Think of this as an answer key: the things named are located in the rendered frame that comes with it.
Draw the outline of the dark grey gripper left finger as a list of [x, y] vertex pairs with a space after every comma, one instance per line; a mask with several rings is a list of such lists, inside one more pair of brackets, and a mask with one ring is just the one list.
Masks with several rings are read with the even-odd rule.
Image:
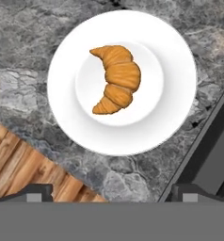
[[29, 184], [17, 193], [0, 198], [1, 201], [52, 202], [51, 184]]

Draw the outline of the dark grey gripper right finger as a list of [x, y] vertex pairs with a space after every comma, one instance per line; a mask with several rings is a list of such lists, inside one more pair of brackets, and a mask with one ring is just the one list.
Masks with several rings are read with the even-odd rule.
[[224, 202], [224, 198], [210, 194], [194, 184], [173, 185], [171, 188], [171, 200], [178, 202]]

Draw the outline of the golden brown croissant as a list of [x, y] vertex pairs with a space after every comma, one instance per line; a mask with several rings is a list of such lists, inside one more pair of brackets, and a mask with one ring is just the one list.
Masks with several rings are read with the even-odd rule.
[[89, 52], [103, 62], [106, 81], [104, 95], [92, 113], [111, 115], [128, 107], [141, 82], [141, 70], [132, 53], [122, 45], [106, 45]]

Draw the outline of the round white plate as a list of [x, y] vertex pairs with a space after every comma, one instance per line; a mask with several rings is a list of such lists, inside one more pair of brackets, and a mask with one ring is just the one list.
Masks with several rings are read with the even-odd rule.
[[[122, 45], [141, 70], [131, 104], [111, 115], [92, 108], [104, 95], [103, 62], [89, 51]], [[197, 68], [178, 31], [151, 14], [114, 10], [78, 25], [58, 46], [47, 93], [56, 122], [75, 143], [96, 153], [143, 153], [183, 124], [197, 90]]]

